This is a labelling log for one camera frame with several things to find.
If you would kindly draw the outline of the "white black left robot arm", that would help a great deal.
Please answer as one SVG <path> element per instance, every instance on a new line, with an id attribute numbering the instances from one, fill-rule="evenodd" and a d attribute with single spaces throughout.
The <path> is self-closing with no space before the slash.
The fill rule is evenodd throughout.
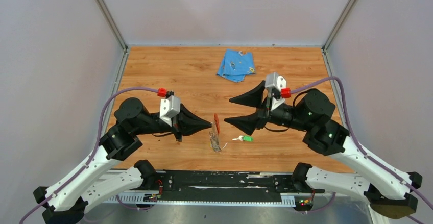
<path id="1" fill-rule="evenodd" d="M 148 160 L 139 160 L 104 181 L 99 178 L 142 146 L 140 135 L 165 133 L 181 141 L 184 136 L 212 126 L 187 110 L 175 96 L 163 98 L 156 113 L 150 113 L 139 99 L 131 97 L 121 103 L 114 116 L 115 125 L 80 165 L 58 183 L 33 192 L 36 202 L 44 206 L 45 223 L 78 223 L 95 206 L 121 192 L 162 189 L 163 183 Z"/>

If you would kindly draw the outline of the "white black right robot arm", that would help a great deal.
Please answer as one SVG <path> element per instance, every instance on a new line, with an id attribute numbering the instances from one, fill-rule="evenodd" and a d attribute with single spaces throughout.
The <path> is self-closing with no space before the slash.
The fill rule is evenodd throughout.
<path id="1" fill-rule="evenodd" d="M 350 177 L 298 163 L 291 176 L 296 191 L 323 189 L 344 194 L 390 219 L 412 218 L 417 211 L 422 176 L 398 170 L 362 146 L 350 124 L 343 126 L 332 119 L 335 105 L 315 83 L 290 90 L 262 81 L 230 102 L 255 108 L 253 114 L 225 119 L 245 134 L 252 135 L 268 123 L 281 126 L 282 131 L 302 131 L 303 142 L 311 150 L 356 172 Z"/>

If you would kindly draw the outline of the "metal keyring plate with spring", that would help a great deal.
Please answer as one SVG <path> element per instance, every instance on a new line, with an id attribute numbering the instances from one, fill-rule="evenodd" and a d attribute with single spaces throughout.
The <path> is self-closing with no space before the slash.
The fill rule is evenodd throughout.
<path id="1" fill-rule="evenodd" d="M 218 114 L 215 113 L 211 122 L 211 131 L 209 132 L 210 146 L 214 152 L 220 152 L 222 149 L 219 144 L 220 124 Z"/>

